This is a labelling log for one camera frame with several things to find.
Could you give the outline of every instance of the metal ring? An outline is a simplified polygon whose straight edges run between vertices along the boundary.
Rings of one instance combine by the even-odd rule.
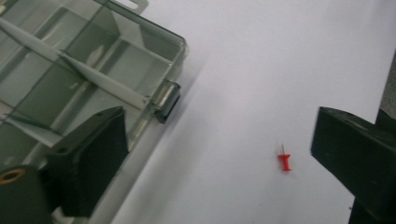
[[[2,175],[0,175],[0,185],[4,184],[9,184],[17,179],[19,179],[21,176],[23,176],[26,173],[26,170],[24,169],[15,169],[15,170],[10,170]]]

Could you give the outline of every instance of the white surface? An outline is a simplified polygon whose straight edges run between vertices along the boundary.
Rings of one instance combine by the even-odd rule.
[[[310,156],[316,115],[375,120],[396,1],[150,0],[142,16],[191,52],[184,98],[113,223],[347,223],[353,197]]]

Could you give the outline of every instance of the push pin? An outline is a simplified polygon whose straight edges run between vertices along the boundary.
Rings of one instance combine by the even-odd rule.
[[[282,144],[282,155],[278,155],[278,157],[282,160],[283,162],[283,171],[290,171],[290,167],[289,167],[289,157],[290,154],[285,154],[285,148],[283,148],[283,144]]]

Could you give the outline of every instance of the black object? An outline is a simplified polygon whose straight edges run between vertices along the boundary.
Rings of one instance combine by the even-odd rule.
[[[311,147],[312,156],[355,195],[355,204],[381,221],[378,223],[396,220],[396,137],[381,127],[321,107]]]
[[[1,172],[0,200],[2,224],[52,223],[35,167],[20,165]]]
[[[48,172],[64,214],[89,217],[127,154],[122,107],[97,113],[57,143],[47,153]]]

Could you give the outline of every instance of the red push pin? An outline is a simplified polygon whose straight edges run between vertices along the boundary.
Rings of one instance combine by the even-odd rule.
[[[283,148],[283,144],[282,144],[282,155],[278,155],[278,157],[283,161],[283,171],[290,171],[290,167],[289,167],[289,157],[290,154],[285,154],[285,148]]]

